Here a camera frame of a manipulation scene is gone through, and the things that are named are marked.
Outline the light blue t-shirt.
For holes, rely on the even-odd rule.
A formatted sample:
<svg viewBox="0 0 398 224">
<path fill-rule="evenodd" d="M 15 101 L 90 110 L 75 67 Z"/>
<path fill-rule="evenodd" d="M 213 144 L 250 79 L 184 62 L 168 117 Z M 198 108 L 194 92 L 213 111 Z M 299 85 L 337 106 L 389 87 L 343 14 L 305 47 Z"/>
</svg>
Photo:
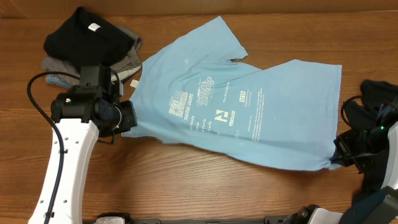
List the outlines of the light blue t-shirt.
<svg viewBox="0 0 398 224">
<path fill-rule="evenodd" d="M 291 60 L 265 70 L 221 17 L 142 64 L 129 138 L 189 144 L 284 170 L 335 169 L 341 65 Z"/>
</svg>

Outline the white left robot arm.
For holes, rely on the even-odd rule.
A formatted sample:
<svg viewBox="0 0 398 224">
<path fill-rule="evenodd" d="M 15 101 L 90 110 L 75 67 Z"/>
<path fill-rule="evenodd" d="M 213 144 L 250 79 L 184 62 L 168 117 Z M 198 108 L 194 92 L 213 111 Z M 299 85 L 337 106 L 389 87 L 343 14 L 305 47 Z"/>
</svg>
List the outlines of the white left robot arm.
<svg viewBox="0 0 398 224">
<path fill-rule="evenodd" d="M 91 153 L 99 138 L 136 126 L 132 103 L 99 86 L 71 87 L 52 102 L 52 149 L 39 201 L 29 223 L 82 223 Z"/>
</svg>

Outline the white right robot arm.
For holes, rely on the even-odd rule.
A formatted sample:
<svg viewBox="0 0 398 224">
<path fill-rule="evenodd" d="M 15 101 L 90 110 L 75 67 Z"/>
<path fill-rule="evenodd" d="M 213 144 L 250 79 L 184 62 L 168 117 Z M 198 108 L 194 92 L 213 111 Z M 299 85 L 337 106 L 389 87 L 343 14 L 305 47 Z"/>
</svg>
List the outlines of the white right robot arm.
<svg viewBox="0 0 398 224">
<path fill-rule="evenodd" d="M 361 189 L 344 213 L 318 205 L 301 208 L 284 224 L 390 223 L 397 218 L 397 101 L 384 101 L 375 127 L 340 134 L 332 163 L 354 165 L 364 175 Z"/>
</svg>

